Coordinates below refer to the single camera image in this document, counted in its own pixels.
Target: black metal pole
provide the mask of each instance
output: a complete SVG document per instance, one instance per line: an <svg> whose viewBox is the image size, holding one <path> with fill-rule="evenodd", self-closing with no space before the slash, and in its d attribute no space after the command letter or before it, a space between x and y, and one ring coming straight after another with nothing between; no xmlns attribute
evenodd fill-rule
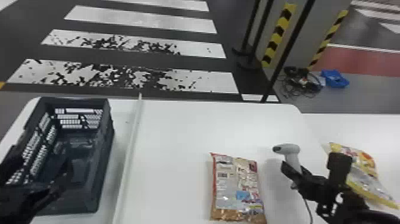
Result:
<svg viewBox="0 0 400 224"><path fill-rule="evenodd" d="M257 30L257 34L255 35L254 44L252 46L251 53L247 60L248 64L251 64L251 62L253 61L253 59L255 57L255 52L257 51L258 44L260 43L261 35L263 34L265 23L267 22L268 16L270 15L273 3L274 3L274 0L268 0L267 6L265 7L264 14L262 15L262 19L260 21L260 26Z"/></svg>
<svg viewBox="0 0 400 224"><path fill-rule="evenodd" d="M309 13L311 12L311 9L313 8L314 3L315 3L315 0L308 0L307 3L305 4L303 12L301 12L299 21L297 22L296 27L292 33L292 36L290 37L289 42L287 43L287 46L286 46L285 50L283 51L282 57L280 58L278 65L275 68L275 71L271 77L271 80L268 82L267 89L265 90L264 95L262 96L262 99L260 102L267 101L267 98L272 90L272 87L274 86L276 79L278 78L280 72L282 71L283 66L290 54L290 51L292 50L292 48L297 40L297 37L299 36L300 31L303 28L303 25L309 15Z"/></svg>
<svg viewBox="0 0 400 224"><path fill-rule="evenodd" d="M257 14L258 6L260 5L260 2L261 2L261 0L256 0L255 3L254 3L253 11L251 12L249 24L247 26L245 38L243 39L243 43L242 43L242 47L241 47L242 51L244 51L246 49L246 46L247 46L247 44L249 42L250 33L251 33L252 28L253 28L255 16Z"/></svg>

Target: red floor marking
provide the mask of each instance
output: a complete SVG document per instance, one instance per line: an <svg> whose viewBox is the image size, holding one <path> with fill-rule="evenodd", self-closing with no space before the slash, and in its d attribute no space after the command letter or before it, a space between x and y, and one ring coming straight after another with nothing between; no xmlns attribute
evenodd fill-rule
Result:
<svg viewBox="0 0 400 224"><path fill-rule="evenodd" d="M328 47L312 69L337 69L342 73L400 77L400 54Z"/></svg>

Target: black plastic crate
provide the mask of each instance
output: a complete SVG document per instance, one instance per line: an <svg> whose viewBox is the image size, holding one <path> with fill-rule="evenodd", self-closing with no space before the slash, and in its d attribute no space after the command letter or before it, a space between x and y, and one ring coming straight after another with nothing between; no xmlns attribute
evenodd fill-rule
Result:
<svg viewBox="0 0 400 224"><path fill-rule="evenodd" d="M71 183L39 215L96 212L113 137L107 99L43 97L8 152L21 151L24 165L6 184L49 183L58 173L60 157L67 157L74 168Z"/></svg>

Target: robotic arm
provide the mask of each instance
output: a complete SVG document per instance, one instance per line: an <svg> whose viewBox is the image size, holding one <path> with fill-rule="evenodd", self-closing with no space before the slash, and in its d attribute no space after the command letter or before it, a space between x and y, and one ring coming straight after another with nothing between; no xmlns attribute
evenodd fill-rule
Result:
<svg viewBox="0 0 400 224"><path fill-rule="evenodd" d="M400 219L392 214L370 210L364 199L346 185L352 158L341 153L330 153L327 168L328 179L314 176L299 163L297 154L300 148L294 144L282 144L273 148L275 153L284 154L286 162L281 165L282 173L293 180L293 189L297 189L305 200L318 203L316 213L329 224L373 223L399 224Z"/></svg>
<svg viewBox="0 0 400 224"><path fill-rule="evenodd" d="M39 211L59 199L71 182L72 163L64 157L59 161L58 174L49 184L7 185L7 180L23 166L23 162L20 155L15 155L0 164L0 223L29 224Z"/></svg>

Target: snack bag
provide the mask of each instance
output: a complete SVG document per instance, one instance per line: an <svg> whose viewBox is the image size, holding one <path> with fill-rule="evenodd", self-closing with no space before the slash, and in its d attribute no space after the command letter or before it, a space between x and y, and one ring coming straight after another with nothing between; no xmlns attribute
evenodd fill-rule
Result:
<svg viewBox="0 0 400 224"><path fill-rule="evenodd" d="M390 208L399 209L395 200L379 182L375 161L372 156L356 148L346 147L337 143L329 142L329 145L332 152L343 153L353 158L353 164L346 181L353 191Z"/></svg>
<svg viewBox="0 0 400 224"><path fill-rule="evenodd" d="M211 153L211 220L267 223L258 190L257 162Z"/></svg>

